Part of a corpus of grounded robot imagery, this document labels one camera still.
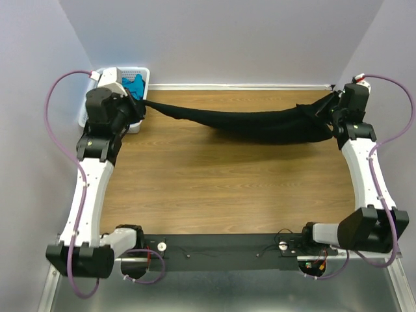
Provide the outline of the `black t shirt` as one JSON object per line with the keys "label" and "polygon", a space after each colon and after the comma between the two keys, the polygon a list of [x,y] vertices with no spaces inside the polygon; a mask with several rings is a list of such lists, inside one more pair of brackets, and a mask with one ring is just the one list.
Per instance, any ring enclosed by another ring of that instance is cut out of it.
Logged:
{"label": "black t shirt", "polygon": [[322,142],[332,137],[327,108],[337,100],[337,92],[332,92],[311,104],[263,112],[191,109],[148,100],[143,104],[176,120],[189,120],[236,137],[275,144],[302,144]]}

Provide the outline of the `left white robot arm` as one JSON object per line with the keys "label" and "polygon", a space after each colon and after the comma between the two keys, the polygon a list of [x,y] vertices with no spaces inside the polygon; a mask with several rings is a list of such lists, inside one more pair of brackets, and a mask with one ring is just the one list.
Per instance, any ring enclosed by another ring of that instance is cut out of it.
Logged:
{"label": "left white robot arm", "polygon": [[131,124],[144,119],[146,109],[129,91],[121,95],[99,87],[87,92],[86,110],[89,118],[76,145],[78,173],[70,215],[45,256],[63,276],[105,279],[117,257],[125,252],[136,257],[144,249],[141,226],[120,225],[101,237],[99,224],[122,139]]}

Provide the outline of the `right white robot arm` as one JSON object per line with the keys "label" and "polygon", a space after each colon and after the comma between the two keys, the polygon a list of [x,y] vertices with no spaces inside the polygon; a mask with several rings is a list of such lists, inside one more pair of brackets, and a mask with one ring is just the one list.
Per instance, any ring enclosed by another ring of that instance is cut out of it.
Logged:
{"label": "right white robot arm", "polygon": [[387,254],[409,224],[408,214],[397,209],[385,184],[375,130],[363,121],[370,92],[370,84],[356,78],[328,109],[333,136],[350,172],[355,210],[338,224],[307,223],[299,238],[305,254],[315,254],[323,244]]}

